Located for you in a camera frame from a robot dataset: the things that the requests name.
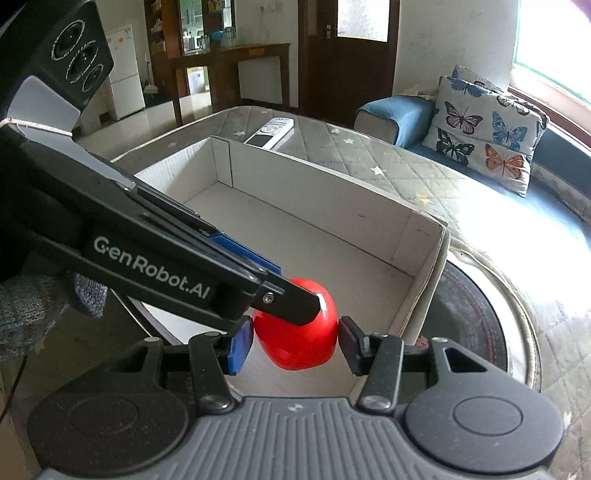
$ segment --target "window sill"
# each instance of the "window sill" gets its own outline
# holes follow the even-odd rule
[[[511,70],[509,91],[537,105],[552,123],[591,148],[591,106],[519,65]]]

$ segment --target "white box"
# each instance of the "white box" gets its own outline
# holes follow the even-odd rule
[[[415,342],[450,239],[432,217],[347,175],[216,137],[137,177],[278,264],[285,277],[320,283],[339,316],[354,318],[364,331]],[[145,308],[172,343],[211,330]],[[228,381],[242,394],[281,396],[349,395],[358,382],[338,348],[320,367],[288,372],[276,367],[256,340],[243,371]]]

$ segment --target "wooden desk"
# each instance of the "wooden desk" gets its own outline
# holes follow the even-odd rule
[[[173,106],[177,126],[180,127],[183,124],[177,84],[178,70],[193,67],[208,68],[212,109],[215,113],[242,103],[238,62],[264,57],[279,57],[281,103],[284,109],[288,109],[290,106],[290,44],[288,43],[240,45],[231,48],[197,51],[193,54],[168,59],[171,84],[174,86]]]

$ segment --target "remote control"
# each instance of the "remote control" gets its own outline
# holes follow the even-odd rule
[[[272,118],[260,127],[247,141],[247,145],[261,147],[265,150],[272,149],[277,142],[294,128],[293,118]]]

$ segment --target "refrigerator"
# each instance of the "refrigerator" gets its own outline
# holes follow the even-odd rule
[[[109,112],[114,120],[120,120],[145,108],[144,92],[131,25],[111,31],[106,37],[115,63],[106,82]]]

